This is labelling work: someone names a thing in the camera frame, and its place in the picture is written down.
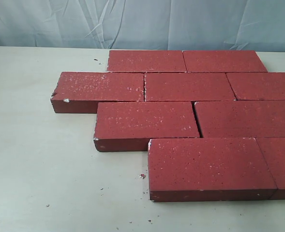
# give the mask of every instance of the red brick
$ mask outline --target red brick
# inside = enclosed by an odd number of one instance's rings
[[[184,51],[191,73],[267,72],[255,51]]]
[[[285,199],[285,138],[259,138],[257,142],[278,187],[271,199]]]
[[[111,50],[108,71],[130,73],[186,72],[182,51]]]
[[[227,73],[238,100],[285,100],[285,72]]]
[[[147,73],[146,101],[235,100],[225,73]]]
[[[99,151],[146,151],[151,138],[199,137],[190,102],[99,103]]]
[[[285,101],[199,101],[203,137],[285,137]]]
[[[254,138],[152,139],[150,199],[266,200],[275,182]]]
[[[62,72],[51,102],[56,113],[96,113],[98,102],[144,100],[141,73]]]

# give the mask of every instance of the table surface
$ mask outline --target table surface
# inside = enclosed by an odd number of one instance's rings
[[[108,53],[0,47],[0,232],[284,232],[285,201],[151,202],[146,152],[99,153],[96,115],[54,113],[60,73],[104,72]],[[285,53],[258,55],[285,72]]]

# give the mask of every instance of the brick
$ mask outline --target brick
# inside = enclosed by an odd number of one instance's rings
[[[190,73],[267,72],[255,51],[184,51]]]
[[[98,102],[144,100],[141,73],[62,72],[51,98],[55,113],[96,113]]]
[[[199,101],[203,137],[285,137],[285,101]]]
[[[238,100],[285,100],[285,72],[227,73]]]
[[[109,72],[186,72],[182,51],[111,50]]]
[[[99,103],[98,151],[146,151],[151,138],[199,137],[190,102]]]
[[[278,187],[271,199],[285,199],[285,138],[259,138],[257,142]]]
[[[152,139],[150,199],[266,200],[275,182],[254,138]]]
[[[146,101],[235,100],[225,73],[147,73]]]

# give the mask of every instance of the white fabric backdrop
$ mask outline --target white fabric backdrop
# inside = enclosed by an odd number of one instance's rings
[[[285,0],[0,0],[0,45],[285,51]]]

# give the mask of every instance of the brick surface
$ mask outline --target brick surface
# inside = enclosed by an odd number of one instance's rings
[[[278,187],[271,199],[285,199],[285,138],[259,138],[257,142]]]
[[[188,72],[267,72],[255,51],[184,51]]]
[[[96,113],[98,102],[144,100],[141,73],[63,72],[51,102],[56,113]]]
[[[225,73],[147,73],[146,101],[232,101]]]
[[[285,100],[285,72],[227,73],[238,100]]]
[[[108,71],[130,73],[186,72],[182,51],[111,50]]]
[[[254,138],[152,139],[150,199],[266,200],[275,182]]]
[[[190,102],[99,103],[99,151],[146,151],[151,138],[199,137]]]
[[[285,101],[199,101],[203,137],[285,137]]]

